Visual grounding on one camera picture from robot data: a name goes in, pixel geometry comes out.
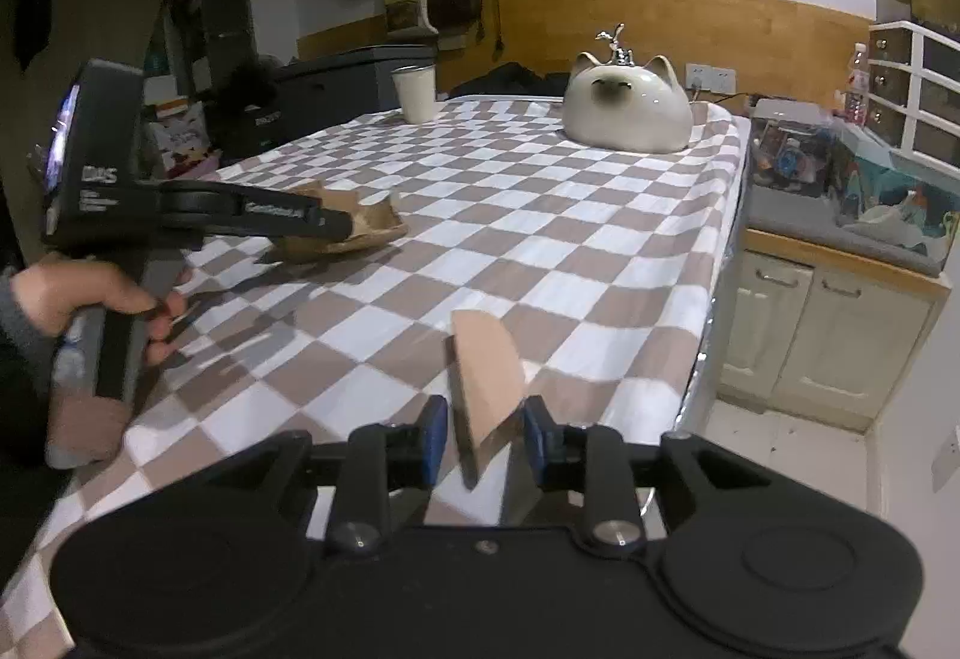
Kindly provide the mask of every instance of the cat ear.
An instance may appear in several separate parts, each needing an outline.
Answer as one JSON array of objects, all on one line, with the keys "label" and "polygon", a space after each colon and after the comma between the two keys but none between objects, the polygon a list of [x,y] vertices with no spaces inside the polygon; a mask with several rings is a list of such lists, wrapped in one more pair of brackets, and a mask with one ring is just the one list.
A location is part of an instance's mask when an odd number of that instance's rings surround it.
[{"label": "cat ear", "polygon": [[597,58],[594,58],[589,52],[580,53],[575,61],[573,61],[573,68],[570,69],[570,79],[576,77],[578,74],[582,74],[584,71],[589,71],[596,66],[602,65],[600,61],[597,61]]},{"label": "cat ear", "polygon": [[661,78],[661,80],[664,80],[667,85],[670,85],[670,87],[680,87],[680,82],[677,80],[677,75],[674,73],[673,66],[670,65],[670,61],[668,61],[663,55],[657,55],[643,67],[651,74],[656,74]]}]

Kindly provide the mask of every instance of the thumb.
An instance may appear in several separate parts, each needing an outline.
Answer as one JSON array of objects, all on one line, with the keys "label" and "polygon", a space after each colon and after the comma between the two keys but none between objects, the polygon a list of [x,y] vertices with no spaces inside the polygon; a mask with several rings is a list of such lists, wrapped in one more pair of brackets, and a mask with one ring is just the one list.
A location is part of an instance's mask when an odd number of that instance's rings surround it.
[{"label": "thumb", "polygon": [[66,314],[82,306],[102,304],[107,309],[136,314],[153,309],[157,300],[118,266],[104,261],[62,261],[50,264],[51,287],[59,295],[59,308]]}]

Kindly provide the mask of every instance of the white tile floor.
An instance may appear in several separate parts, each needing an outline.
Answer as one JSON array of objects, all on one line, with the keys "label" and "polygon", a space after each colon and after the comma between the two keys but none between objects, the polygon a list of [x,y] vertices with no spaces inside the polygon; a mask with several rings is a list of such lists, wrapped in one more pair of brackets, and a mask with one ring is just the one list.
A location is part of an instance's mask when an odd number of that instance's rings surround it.
[{"label": "white tile floor", "polygon": [[717,400],[704,436],[829,496],[867,506],[867,448],[861,434]]}]

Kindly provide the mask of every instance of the door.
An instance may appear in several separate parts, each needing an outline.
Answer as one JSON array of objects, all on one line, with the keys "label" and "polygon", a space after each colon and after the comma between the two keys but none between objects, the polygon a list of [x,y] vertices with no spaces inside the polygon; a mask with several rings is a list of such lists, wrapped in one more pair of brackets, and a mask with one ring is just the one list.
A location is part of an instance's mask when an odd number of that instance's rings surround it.
[{"label": "door", "polygon": [[769,398],[803,311],[813,270],[744,253],[721,384]]},{"label": "door", "polygon": [[929,301],[916,296],[817,270],[774,389],[778,403],[790,409],[790,398],[799,397],[877,417],[929,309]]}]

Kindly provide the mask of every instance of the white cup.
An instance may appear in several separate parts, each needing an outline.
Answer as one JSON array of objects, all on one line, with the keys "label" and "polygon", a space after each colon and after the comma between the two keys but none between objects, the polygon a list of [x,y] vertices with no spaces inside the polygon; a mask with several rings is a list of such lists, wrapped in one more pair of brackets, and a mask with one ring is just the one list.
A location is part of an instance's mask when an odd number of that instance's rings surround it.
[{"label": "white cup", "polygon": [[392,75],[404,120],[419,125],[437,116],[437,73],[433,66],[404,66]]}]

